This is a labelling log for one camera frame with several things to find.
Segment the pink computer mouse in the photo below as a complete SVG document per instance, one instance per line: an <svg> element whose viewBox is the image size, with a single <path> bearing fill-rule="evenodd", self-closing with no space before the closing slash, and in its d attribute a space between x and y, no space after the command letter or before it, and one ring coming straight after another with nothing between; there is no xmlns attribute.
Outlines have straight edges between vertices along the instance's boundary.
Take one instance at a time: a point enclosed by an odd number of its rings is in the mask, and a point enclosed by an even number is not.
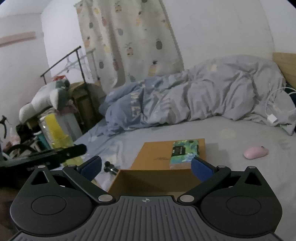
<svg viewBox="0 0 296 241"><path fill-rule="evenodd" d="M263 146L253 146L248 148L243 156L248 160L253 160L266 156L269 153L268 149Z"/></svg>

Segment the grey patterned bed sheet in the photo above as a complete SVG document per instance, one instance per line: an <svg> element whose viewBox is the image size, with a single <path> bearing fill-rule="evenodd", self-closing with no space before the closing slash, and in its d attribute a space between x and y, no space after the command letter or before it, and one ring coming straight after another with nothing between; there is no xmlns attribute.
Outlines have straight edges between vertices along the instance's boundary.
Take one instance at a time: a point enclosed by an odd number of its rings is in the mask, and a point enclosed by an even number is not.
<svg viewBox="0 0 296 241"><path fill-rule="evenodd" d="M154 126L103 135L104 120L75 141L87 146L86 157L99 155L121 168L129 168L146 142L164 142L203 138L206 160L233 170L256 166L274 190L283 207L295 207L295 135L280 127L261 125L247 120L231 121L216 116L206 120L183 122L173 126ZM263 146L269 153L248 160L243 153L250 147Z"/></svg>

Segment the brown cardboard box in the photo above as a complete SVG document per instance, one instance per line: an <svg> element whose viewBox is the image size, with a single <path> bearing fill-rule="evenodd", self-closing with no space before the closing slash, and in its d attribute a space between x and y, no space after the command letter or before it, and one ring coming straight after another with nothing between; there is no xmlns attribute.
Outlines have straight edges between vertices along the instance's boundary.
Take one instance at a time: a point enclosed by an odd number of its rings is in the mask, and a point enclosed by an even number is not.
<svg viewBox="0 0 296 241"><path fill-rule="evenodd" d="M120 170L108 193L121 196L173 196L178 198L201 181L190 169Z"/></svg>

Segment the green tissue pack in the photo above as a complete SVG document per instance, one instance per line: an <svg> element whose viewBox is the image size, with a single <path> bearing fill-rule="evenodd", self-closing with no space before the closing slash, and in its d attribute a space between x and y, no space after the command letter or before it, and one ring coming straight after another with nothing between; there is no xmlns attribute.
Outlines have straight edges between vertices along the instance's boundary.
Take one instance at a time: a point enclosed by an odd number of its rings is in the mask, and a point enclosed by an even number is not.
<svg viewBox="0 0 296 241"><path fill-rule="evenodd" d="M199 157L198 140L182 140L173 143L170 169L190 169L191 161Z"/></svg>

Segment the brown cardboard box lid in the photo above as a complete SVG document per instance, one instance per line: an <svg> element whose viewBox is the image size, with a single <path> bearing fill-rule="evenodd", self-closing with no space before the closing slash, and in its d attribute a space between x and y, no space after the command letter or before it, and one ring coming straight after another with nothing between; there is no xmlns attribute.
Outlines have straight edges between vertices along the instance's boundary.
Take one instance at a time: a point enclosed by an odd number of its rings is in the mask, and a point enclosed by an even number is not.
<svg viewBox="0 0 296 241"><path fill-rule="evenodd" d="M206 159L205 140L192 139L199 141L199 157ZM165 142L146 142L135 158L131 166L132 170L168 170L170 169L170 159L173 143Z"/></svg>

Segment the grey blue duvet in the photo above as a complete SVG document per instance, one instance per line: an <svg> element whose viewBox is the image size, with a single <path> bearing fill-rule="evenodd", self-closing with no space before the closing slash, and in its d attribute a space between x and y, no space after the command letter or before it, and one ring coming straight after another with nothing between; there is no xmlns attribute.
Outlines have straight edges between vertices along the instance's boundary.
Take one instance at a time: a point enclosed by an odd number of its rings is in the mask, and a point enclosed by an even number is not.
<svg viewBox="0 0 296 241"><path fill-rule="evenodd" d="M295 129L295 112L270 124L264 105L271 90L284 87L274 61L250 55L209 59L183 72L150 77L112 91L100 106L108 136L139 128L174 125L220 115L280 126L289 135ZM281 110L295 105L285 91L275 100Z"/></svg>

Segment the brown bedside cabinet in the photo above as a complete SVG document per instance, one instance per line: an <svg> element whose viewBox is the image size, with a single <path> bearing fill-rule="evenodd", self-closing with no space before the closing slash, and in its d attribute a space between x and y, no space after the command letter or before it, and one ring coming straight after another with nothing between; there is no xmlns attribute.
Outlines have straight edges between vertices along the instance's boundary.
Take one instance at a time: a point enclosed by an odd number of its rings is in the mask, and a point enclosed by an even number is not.
<svg viewBox="0 0 296 241"><path fill-rule="evenodd" d="M83 134L103 119L99 107L104 101L105 92L99 81L96 83L76 82L70 84L69 97L78 110L75 117Z"/></svg>

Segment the white green plush toy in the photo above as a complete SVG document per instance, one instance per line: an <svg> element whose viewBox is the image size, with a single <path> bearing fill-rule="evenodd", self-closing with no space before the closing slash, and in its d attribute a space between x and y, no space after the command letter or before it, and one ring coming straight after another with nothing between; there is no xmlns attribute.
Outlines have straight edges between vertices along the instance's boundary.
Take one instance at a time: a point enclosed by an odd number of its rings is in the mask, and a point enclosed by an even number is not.
<svg viewBox="0 0 296 241"><path fill-rule="evenodd" d="M53 81L41 87L31 102L20 109L20 122L25 123L50 107L55 108L55 110L63 109L68 103L69 87L70 82L67 79Z"/></svg>

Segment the wooden headboard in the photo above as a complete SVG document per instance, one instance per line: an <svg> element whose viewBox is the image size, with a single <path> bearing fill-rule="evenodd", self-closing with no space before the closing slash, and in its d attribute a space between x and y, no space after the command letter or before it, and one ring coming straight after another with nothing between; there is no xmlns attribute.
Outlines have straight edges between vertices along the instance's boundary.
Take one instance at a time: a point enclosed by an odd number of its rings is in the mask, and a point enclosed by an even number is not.
<svg viewBox="0 0 296 241"><path fill-rule="evenodd" d="M295 53L282 53L274 52L273 61L280 68L286 81L296 88L296 54Z"/></svg>

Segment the black clothes rack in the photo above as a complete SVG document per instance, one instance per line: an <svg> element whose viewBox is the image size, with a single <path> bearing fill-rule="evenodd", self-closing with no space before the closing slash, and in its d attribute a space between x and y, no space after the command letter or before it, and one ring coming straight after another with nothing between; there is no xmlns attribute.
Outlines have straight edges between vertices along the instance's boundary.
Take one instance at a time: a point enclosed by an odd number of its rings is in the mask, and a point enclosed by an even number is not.
<svg viewBox="0 0 296 241"><path fill-rule="evenodd" d="M46 77L45 75L50 71L52 70L54 67L56 67L58 64L60 64L63 60L67 60L66 62L66 65L65 65L65 68L63 70L61 70L61 73L64 72L64 71L68 71L70 70L72 67L75 67L76 64L78 64L78 70L80 71L81 73L81 77L82 77L82 80L83 80L83 84L82 84L82 87L85 89L86 91L86 94L87 94L87 98L89 100L89 103L90 103L90 107L91 107L91 110L92 110L92 118L90 119L91 120L91 123L94 123L95 122L95 118L97 117L97 113L96 113L96 109L94 107L94 104L93 104L93 100L92 100L92 97L91 97L91 94L90 94L90 90L88 88L88 83L86 81L86 78L85 78L85 74L84 74L84 71L83 71L83 68L82 68L82 60L84 60L89 54L93 54L93 52L95 51L95 49L92 49L90 51L87 51L85 53L85 55L81 56L79 55L79 50L82 49L82 46L78 46L76 47L74 50L72 50L70 53L68 53L67 55L65 55L63 58L61 58L60 60L58 60L55 64L53 64L51 67L49 67L44 73L42 73L40 75L40 78L43 79L44 83L47 84L47 81L46 81ZM72 55L72 54L75 54L76 55L76 58L77 60L74 61L74 62L71 62L69 60L69 57Z"/></svg>

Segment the yellow spray bottle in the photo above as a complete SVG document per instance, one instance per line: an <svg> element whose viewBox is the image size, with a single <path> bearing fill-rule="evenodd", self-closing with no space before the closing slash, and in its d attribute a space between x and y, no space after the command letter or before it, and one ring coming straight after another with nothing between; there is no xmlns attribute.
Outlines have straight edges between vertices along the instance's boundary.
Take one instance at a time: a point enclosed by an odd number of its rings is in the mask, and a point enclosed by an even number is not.
<svg viewBox="0 0 296 241"><path fill-rule="evenodd" d="M74 147L71 137L62 130L55 114L45 116L44 123L49 143L53 149Z"/></svg>

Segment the black cylindrical handheld device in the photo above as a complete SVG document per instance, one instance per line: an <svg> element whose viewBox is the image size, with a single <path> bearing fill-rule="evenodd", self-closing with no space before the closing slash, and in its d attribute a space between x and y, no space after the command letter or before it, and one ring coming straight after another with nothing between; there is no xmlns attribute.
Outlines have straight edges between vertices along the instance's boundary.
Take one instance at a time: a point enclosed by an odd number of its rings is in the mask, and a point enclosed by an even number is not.
<svg viewBox="0 0 296 241"><path fill-rule="evenodd" d="M104 172L106 172L106 173L111 173L112 175L117 175L118 174L118 172L119 172L119 169L118 168L116 168L116 166L114 166L114 164L112 164L111 162L109 162L109 161L106 161L105 163L104 163Z"/></svg>

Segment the pineapple print curtain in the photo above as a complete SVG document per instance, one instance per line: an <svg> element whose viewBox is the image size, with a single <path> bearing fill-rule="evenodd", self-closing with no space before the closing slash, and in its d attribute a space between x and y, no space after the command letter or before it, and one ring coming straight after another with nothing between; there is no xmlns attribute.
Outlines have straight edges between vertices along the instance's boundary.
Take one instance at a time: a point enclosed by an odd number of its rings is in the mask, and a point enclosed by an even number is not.
<svg viewBox="0 0 296 241"><path fill-rule="evenodd" d="M80 1L75 9L91 74L104 92L184 69L162 1Z"/></svg>

